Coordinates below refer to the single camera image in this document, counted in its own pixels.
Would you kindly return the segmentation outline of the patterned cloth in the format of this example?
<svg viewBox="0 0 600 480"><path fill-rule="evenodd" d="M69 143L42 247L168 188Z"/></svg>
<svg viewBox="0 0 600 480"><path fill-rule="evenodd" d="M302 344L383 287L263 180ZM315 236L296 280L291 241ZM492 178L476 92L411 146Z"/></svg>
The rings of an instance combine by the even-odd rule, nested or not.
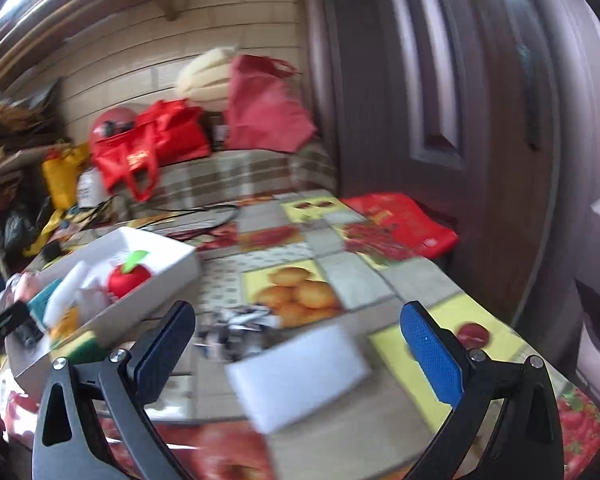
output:
<svg viewBox="0 0 600 480"><path fill-rule="evenodd" d="M234 363L257 356L271 347L280 329L280 317L268 307L222 309L204 314L192 345L208 360Z"/></svg>

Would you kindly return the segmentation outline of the white foam block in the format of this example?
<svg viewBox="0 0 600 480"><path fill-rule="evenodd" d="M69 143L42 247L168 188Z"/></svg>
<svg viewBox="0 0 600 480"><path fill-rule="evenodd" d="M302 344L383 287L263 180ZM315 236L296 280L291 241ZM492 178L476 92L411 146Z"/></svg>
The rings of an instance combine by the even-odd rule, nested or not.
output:
<svg viewBox="0 0 600 480"><path fill-rule="evenodd" d="M370 366L350 334L332 324L228 364L225 373L252 426L274 434L355 388Z"/></svg>

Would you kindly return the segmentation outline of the teal packet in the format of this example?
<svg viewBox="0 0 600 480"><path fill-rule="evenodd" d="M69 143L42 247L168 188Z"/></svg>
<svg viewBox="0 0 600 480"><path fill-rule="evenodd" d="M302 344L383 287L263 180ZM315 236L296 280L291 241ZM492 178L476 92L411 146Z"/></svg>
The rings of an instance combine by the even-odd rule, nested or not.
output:
<svg viewBox="0 0 600 480"><path fill-rule="evenodd" d="M35 322L37 322L39 326L44 328L44 330L48 329L48 325L44 322L48 300L50 300L50 296L53 295L53 292L57 289L60 283L61 279L56 278L56 280L51 281L50 284L45 285L42 290L28 302L30 315L32 318L34 318Z"/></svg>

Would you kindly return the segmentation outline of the white shallow tray box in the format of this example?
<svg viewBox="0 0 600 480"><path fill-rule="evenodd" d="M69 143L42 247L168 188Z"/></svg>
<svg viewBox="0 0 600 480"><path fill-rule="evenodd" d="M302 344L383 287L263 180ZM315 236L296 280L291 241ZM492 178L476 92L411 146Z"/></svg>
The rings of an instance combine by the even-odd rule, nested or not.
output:
<svg viewBox="0 0 600 480"><path fill-rule="evenodd" d="M108 349L134 325L201 276L197 249L170 237L127 226L81 245L34 274L32 318L43 333L30 348L6 340L12 374L38 399L50 362L87 336Z"/></svg>

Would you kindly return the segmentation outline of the red plush apple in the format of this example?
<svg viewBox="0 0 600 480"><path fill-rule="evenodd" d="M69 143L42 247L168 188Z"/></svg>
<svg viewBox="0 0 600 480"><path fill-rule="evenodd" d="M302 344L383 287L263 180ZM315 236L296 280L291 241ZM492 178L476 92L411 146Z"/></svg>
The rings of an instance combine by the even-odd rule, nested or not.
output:
<svg viewBox="0 0 600 480"><path fill-rule="evenodd" d="M148 256L146 250L131 252L126 259L112 270L107 278L107 292L121 299L152 277L151 270L143 265Z"/></svg>

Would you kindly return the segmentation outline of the white helmet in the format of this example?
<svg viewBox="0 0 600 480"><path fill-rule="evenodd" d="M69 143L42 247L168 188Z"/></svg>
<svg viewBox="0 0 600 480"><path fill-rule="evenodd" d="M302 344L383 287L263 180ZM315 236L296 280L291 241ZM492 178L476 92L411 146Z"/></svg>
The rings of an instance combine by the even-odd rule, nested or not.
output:
<svg viewBox="0 0 600 480"><path fill-rule="evenodd" d="M109 200L104 178L97 167L91 166L80 175L76 186L76 203L81 209L93 209Z"/></svg>

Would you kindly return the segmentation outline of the yellow shopping bag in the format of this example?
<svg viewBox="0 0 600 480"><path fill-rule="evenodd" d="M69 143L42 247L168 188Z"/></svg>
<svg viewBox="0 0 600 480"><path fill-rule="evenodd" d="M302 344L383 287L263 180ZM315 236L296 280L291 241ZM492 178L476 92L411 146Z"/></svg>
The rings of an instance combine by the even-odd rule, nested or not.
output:
<svg viewBox="0 0 600 480"><path fill-rule="evenodd" d="M82 143L68 148L52 148L42 162L42 173L54 207L68 210L76 204L76 188L88 166L90 148Z"/></svg>

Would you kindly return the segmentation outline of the fruit pattern tablecloth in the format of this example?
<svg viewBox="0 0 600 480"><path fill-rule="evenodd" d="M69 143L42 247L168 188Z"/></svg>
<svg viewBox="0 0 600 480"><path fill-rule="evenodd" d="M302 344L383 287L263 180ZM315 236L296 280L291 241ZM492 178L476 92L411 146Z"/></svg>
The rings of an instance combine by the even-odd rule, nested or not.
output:
<svg viewBox="0 0 600 480"><path fill-rule="evenodd" d="M390 479L407 472L449 408L407 349L402 306L420 301L443 327L499 361L520 363L532 348L466 295L434 262L376 261L344 246L342 227L364 218L325 191L160 210L86 230L81 245L127 226L197 249L201 276L112 344L132 344L177 299L204 314L260 304L280 317L270 350L314 328L338 324L370 366L359 385L274 434L245 415L225 367L189 339L149 418L189 474L199 479Z"/></svg>

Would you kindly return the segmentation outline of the red plastic bag on table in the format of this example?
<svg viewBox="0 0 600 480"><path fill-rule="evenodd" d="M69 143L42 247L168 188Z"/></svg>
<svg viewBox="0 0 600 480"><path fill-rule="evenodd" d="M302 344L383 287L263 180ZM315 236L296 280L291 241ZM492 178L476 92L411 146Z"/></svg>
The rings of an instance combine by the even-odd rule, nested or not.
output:
<svg viewBox="0 0 600 480"><path fill-rule="evenodd" d="M348 252L376 261L434 259L446 255L460 240L405 194L372 193L347 198L343 203L364 217L363 222L342 227L344 246Z"/></svg>

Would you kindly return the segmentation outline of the red helmet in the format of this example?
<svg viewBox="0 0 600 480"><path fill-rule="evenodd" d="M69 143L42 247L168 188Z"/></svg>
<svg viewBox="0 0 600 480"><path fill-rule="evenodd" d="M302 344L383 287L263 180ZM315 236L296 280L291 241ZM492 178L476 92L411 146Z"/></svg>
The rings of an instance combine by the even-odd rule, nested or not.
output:
<svg viewBox="0 0 600 480"><path fill-rule="evenodd" d="M94 121L90 133L90 142L96 143L129 131L135 127L137 114L125 106L116 106L100 114Z"/></svg>

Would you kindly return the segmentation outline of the plaid covered cabinet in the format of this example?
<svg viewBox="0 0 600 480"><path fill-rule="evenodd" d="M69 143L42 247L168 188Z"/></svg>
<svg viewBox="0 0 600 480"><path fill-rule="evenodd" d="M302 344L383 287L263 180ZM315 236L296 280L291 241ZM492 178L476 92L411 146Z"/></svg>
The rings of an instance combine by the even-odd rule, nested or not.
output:
<svg viewBox="0 0 600 480"><path fill-rule="evenodd" d="M158 185L147 202L140 203L129 190L118 188L114 210L123 219L134 219L163 209L189 209L314 188L328 192L337 189L337 169L317 141L306 144L296 154L224 151L163 167Z"/></svg>

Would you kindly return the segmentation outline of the red tote bag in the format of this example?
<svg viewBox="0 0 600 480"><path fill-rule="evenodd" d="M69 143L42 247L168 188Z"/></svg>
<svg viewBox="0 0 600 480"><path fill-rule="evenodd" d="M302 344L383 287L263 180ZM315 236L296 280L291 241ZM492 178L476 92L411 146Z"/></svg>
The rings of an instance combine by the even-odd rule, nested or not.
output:
<svg viewBox="0 0 600 480"><path fill-rule="evenodd" d="M109 194L121 184L141 203L147 202L164 166L204 158L211 143L200 120L204 110L185 100L159 100L140 114L135 127L91 143L91 159Z"/></svg>

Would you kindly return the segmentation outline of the cream foam roll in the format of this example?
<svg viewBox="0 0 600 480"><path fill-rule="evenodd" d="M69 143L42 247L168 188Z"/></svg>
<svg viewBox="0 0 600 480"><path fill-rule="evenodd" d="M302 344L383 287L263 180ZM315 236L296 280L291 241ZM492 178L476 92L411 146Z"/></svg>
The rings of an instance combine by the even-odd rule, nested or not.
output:
<svg viewBox="0 0 600 480"><path fill-rule="evenodd" d="M217 47L196 56L178 73L174 94L207 112L228 109L228 87L236 49Z"/></svg>

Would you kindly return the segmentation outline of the dark wooden door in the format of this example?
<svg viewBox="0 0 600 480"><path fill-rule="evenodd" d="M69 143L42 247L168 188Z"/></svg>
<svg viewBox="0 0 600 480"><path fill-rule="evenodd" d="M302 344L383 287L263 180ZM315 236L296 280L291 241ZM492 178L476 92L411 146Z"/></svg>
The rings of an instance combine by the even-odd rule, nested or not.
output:
<svg viewBox="0 0 600 480"><path fill-rule="evenodd" d="M600 198L600 0L303 0L347 196L401 192L446 268L551 360L576 342Z"/></svg>

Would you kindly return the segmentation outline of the dark red cloth bag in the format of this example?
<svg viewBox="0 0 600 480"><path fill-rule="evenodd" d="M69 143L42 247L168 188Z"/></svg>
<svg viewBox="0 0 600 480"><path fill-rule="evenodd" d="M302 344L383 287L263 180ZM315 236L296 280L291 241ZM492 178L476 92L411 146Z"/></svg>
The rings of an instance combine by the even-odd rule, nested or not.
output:
<svg viewBox="0 0 600 480"><path fill-rule="evenodd" d="M298 74L279 58L240 54L230 64L228 127L224 148L294 154L310 142L316 127L287 84Z"/></svg>

